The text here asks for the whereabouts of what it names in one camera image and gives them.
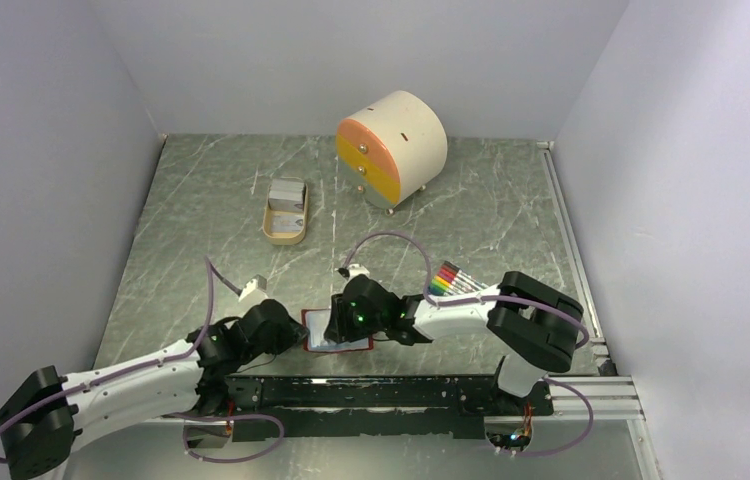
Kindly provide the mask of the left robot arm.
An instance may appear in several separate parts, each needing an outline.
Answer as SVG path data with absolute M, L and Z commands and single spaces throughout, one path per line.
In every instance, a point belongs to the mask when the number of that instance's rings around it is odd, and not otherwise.
M 35 479 L 84 446 L 158 416 L 208 417 L 228 400 L 227 376 L 261 355 L 280 355 L 308 330 L 273 299 L 241 317 L 206 319 L 185 339 L 130 361 L 64 374 L 31 372 L 0 407 L 0 463 Z

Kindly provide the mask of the red leather card holder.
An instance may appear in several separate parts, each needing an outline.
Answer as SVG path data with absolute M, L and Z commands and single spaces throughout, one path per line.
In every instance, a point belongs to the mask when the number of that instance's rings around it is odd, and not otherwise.
M 340 354 L 355 351 L 369 351 L 374 348 L 374 340 L 371 336 L 360 337 L 350 340 L 342 332 L 334 332 L 329 329 L 331 310 L 303 309 L 301 311 L 301 323 L 308 330 L 308 335 L 303 343 L 303 349 L 308 353 L 315 354 Z

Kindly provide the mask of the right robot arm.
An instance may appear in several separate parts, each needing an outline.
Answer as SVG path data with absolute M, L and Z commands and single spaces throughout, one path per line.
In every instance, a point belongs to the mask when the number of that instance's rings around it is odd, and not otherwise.
M 405 346 L 457 335 L 496 336 L 509 351 L 497 366 L 490 398 L 504 414 L 524 406 L 546 374 L 568 372 L 574 352 L 590 339 L 578 301 L 517 271 L 496 286 L 439 297 L 399 297 L 359 273 L 332 296 L 329 312 L 324 336 L 335 343 L 376 333 Z

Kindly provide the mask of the grey credit card stack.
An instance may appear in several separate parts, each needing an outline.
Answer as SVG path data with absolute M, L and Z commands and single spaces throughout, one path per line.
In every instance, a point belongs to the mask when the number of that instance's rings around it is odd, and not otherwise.
M 306 184 L 299 179 L 273 179 L 268 190 L 268 206 L 274 211 L 304 211 Z

